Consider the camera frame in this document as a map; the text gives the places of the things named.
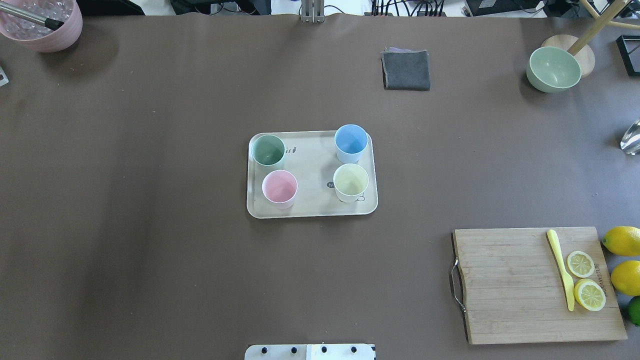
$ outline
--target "beige tray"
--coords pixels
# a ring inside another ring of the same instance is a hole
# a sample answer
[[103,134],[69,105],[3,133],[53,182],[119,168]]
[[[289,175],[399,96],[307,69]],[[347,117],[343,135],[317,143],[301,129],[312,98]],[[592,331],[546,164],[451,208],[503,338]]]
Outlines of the beige tray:
[[373,143],[369,144],[358,164],[369,174],[369,187],[356,202],[338,200],[333,189],[333,172],[342,163],[335,154],[335,131],[295,131],[269,133],[282,139],[287,147],[284,170],[296,176],[298,194],[289,209],[276,209],[262,194],[266,172],[256,166],[251,155],[254,141],[266,133],[256,134],[249,141],[247,162],[246,209],[255,218],[326,217],[366,215],[378,207],[378,185],[373,160]]

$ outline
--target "cloth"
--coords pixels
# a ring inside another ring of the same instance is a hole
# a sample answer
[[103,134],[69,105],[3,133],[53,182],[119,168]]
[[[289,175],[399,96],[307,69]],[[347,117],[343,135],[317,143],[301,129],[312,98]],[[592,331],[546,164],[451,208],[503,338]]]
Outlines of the cloth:
[[422,90],[431,88],[429,53],[389,47],[381,53],[385,73],[385,88],[393,90]]

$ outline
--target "cutting board handle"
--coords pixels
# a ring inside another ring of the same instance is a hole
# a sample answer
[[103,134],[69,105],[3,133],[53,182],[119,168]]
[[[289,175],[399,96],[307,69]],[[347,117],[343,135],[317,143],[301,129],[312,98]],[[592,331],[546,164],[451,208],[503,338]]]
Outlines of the cutting board handle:
[[456,284],[453,280],[453,270],[455,269],[458,269],[458,278],[460,278],[460,269],[458,268],[459,265],[460,265],[460,260],[456,256],[453,260],[451,271],[449,272],[449,284],[451,285],[451,295],[453,295],[453,298],[456,299],[456,302],[458,303],[458,305],[460,305],[460,309],[462,310],[462,313],[465,314],[467,313],[467,308],[465,307],[464,304],[462,304],[462,300],[464,299],[463,298],[464,294],[462,294],[462,286],[460,286],[460,299],[459,299],[456,294]]

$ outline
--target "bowl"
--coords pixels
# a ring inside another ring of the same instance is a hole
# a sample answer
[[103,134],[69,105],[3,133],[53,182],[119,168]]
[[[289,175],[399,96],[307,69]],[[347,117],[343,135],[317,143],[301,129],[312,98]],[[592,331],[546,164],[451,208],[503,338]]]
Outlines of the bowl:
[[[78,7],[76,0],[59,1],[64,1],[67,6],[68,4],[73,4],[73,9],[69,18],[65,21],[64,25],[60,27],[60,29],[57,29],[43,37],[21,40],[11,36],[4,28],[4,22],[7,21],[8,17],[11,15],[0,13],[0,33],[20,45],[35,51],[40,51],[41,53],[53,53],[55,51],[68,48],[80,37],[80,32],[82,32],[82,14],[80,13],[80,8]],[[4,0],[4,2],[21,8],[22,4],[26,3],[27,0]]]
[[578,61],[559,47],[540,47],[529,57],[527,79],[542,92],[564,91],[576,85],[581,75]]

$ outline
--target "metal tongs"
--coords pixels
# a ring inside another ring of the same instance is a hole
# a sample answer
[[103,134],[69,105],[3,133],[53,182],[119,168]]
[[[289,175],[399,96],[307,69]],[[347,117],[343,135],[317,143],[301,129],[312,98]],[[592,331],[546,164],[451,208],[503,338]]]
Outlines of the metal tongs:
[[45,28],[51,29],[53,31],[60,29],[60,27],[65,24],[63,21],[50,19],[36,13],[28,12],[24,9],[17,8],[16,6],[9,5],[3,1],[0,1],[0,12],[8,13],[10,15],[30,21],[34,24],[44,26]]

